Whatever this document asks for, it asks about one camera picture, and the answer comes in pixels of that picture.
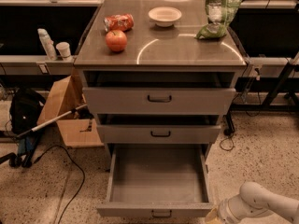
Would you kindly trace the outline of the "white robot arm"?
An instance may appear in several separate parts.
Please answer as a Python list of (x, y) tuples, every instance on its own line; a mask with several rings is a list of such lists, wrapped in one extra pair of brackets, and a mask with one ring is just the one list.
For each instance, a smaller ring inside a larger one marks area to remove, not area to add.
[(244, 218), (268, 217), (273, 213), (299, 224), (299, 201), (278, 195), (256, 182), (245, 182), (239, 193), (224, 199), (205, 217), (205, 224), (239, 224)]

